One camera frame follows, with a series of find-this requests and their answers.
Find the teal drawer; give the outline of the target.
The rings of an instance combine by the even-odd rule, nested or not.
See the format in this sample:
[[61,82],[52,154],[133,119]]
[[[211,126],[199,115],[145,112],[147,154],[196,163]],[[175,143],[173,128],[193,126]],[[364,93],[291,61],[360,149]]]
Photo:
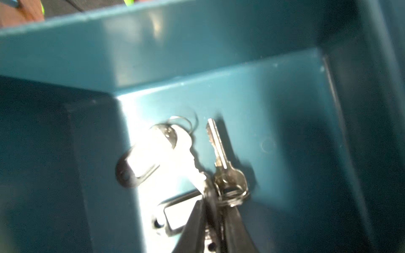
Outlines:
[[171,252],[194,186],[116,165],[168,122],[213,173],[210,118],[259,252],[404,251],[404,1],[147,1],[1,29],[1,252]]

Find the keys with black tag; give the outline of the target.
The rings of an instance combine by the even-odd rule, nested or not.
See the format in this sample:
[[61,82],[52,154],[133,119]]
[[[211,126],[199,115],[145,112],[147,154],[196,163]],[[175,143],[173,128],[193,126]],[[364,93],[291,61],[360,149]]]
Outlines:
[[176,120],[184,120],[188,134],[194,131],[193,123],[183,116],[171,116],[162,123],[145,130],[140,139],[118,160],[115,177],[124,188],[139,187],[164,163],[166,156],[174,150],[178,135],[174,129]]

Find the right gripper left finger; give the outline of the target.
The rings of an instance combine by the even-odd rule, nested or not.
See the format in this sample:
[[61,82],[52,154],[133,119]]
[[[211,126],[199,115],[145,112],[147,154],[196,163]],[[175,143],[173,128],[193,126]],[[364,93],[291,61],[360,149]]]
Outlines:
[[206,204],[198,200],[172,253],[203,253],[206,222]]

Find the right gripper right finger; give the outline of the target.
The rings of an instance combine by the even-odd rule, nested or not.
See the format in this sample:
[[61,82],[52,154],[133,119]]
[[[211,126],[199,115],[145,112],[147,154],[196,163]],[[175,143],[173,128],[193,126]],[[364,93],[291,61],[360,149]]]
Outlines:
[[223,209],[223,221],[228,253],[258,253],[236,206]]

